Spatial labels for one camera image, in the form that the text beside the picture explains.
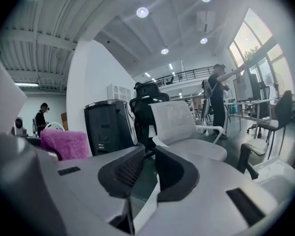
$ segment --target table leg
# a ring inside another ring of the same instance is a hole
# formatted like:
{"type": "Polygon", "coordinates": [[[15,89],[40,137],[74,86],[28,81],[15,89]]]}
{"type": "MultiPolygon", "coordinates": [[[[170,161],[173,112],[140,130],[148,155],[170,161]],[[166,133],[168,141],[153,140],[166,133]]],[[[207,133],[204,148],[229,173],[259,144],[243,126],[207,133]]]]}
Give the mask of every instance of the table leg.
{"type": "Polygon", "coordinates": [[[256,139],[257,137],[259,118],[260,118],[260,104],[257,104],[257,120],[256,120],[256,129],[255,129],[254,139],[256,139]]]}
{"type": "Polygon", "coordinates": [[[224,130],[225,130],[225,134],[226,134],[227,127],[228,127],[229,109],[228,109],[227,105],[225,105],[225,108],[226,108],[226,119],[225,119],[225,124],[224,124],[224,130]]]}

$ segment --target backpack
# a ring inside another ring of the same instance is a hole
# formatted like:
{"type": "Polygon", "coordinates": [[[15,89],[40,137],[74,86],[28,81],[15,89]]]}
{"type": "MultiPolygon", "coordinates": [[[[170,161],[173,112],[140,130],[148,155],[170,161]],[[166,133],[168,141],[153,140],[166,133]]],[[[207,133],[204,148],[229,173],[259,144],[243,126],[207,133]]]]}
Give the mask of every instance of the backpack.
{"type": "Polygon", "coordinates": [[[208,79],[203,80],[203,82],[202,82],[202,88],[204,90],[205,99],[211,98],[211,96],[213,94],[213,91],[216,88],[217,84],[218,83],[216,83],[215,86],[213,88],[211,88],[211,85],[208,82],[208,79]]]}

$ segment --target tree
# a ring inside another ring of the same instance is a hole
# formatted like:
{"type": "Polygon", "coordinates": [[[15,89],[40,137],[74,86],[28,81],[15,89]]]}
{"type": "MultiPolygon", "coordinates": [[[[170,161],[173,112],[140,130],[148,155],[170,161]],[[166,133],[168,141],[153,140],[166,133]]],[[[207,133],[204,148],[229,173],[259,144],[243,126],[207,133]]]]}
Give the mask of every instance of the tree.
{"type": "Polygon", "coordinates": [[[248,51],[248,52],[246,51],[246,52],[244,53],[245,61],[251,59],[252,56],[257,52],[257,50],[258,50],[258,47],[255,46],[254,49],[250,48],[250,51],[248,51]]]}

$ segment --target white cabinet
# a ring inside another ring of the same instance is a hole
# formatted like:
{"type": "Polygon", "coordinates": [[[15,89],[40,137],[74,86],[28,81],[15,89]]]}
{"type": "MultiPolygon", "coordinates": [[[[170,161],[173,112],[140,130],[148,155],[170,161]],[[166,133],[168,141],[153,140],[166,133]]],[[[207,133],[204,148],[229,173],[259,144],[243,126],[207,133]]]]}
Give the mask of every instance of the white cabinet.
{"type": "Polygon", "coordinates": [[[108,93],[109,100],[111,99],[124,100],[129,103],[130,100],[132,99],[130,89],[117,86],[114,84],[110,84],[107,87],[107,93],[108,93]]]}

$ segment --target large window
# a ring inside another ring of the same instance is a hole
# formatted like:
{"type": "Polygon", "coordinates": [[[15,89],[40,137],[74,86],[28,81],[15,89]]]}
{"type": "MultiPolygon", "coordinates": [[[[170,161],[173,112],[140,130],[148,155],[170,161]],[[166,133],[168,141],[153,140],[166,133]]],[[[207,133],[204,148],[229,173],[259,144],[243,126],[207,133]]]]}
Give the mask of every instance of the large window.
{"type": "Polygon", "coordinates": [[[247,12],[245,22],[254,31],[262,44],[266,43],[272,37],[272,33],[268,27],[251,9],[247,12]]]}
{"type": "Polygon", "coordinates": [[[238,67],[248,60],[249,64],[255,64],[250,68],[250,73],[256,74],[258,81],[264,81],[270,87],[271,98],[275,97],[274,83],[279,85],[280,95],[286,90],[294,93],[292,76],[284,54],[272,38],[271,31],[253,10],[248,10],[229,50],[238,67]]]}

